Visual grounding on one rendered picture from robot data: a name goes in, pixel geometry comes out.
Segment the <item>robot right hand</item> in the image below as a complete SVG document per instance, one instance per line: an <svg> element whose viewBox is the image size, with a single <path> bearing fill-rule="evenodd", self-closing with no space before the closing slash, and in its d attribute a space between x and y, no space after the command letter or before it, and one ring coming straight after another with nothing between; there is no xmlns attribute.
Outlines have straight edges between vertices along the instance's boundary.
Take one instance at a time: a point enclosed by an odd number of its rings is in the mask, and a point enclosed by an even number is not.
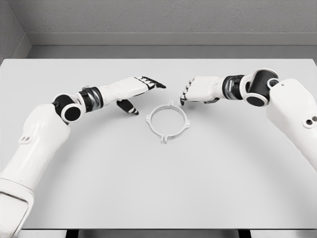
<svg viewBox="0 0 317 238"><path fill-rule="evenodd" d="M216 76L196 76L186 85L180 97L183 106L186 101L204 102L205 104L217 102L224 98L222 92L224 78Z"/></svg>

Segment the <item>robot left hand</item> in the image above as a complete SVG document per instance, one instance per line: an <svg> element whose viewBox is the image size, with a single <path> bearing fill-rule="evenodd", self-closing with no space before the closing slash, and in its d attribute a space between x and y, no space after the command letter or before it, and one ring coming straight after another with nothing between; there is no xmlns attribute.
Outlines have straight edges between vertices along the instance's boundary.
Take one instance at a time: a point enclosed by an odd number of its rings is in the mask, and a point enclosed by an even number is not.
<svg viewBox="0 0 317 238"><path fill-rule="evenodd" d="M154 88L166 88L165 85L145 76L129 77L109 86L108 99L131 115L138 115L138 110L128 100L134 96L144 94Z"/></svg>

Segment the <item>white half pipe clamp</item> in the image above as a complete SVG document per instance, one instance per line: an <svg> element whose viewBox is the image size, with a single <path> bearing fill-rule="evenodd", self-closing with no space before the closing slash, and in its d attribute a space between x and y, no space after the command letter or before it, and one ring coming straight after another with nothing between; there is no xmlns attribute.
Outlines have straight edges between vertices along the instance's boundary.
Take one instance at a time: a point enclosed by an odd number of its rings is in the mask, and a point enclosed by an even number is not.
<svg viewBox="0 0 317 238"><path fill-rule="evenodd" d="M170 134L170 135L163 135L161 137L161 144L166 144L168 142L168 140L175 139L175 138L179 137L186 129L188 129L190 127L190 121L187 118L185 112L179 106L174 105L172 101L169 104L163 105L162 109L163 110L166 110L166 109L174 110L174 111L178 112L184 119L184 125L177 133Z"/></svg>
<svg viewBox="0 0 317 238"><path fill-rule="evenodd" d="M151 111L151 113L146 116L146 122L148 123L151 132L152 132L155 136L157 136L157 137L160 139L161 144L166 144L168 138L167 138L167 135L164 135L164 134L158 132L158 131L154 128L154 126L153 126L153 124L152 124L152 117L153 117L157 112L159 112L159 111L161 111L161 110L171 109L172 104L173 104L173 102L170 101L168 104L160 105L160 106L154 108L154 109Z"/></svg>

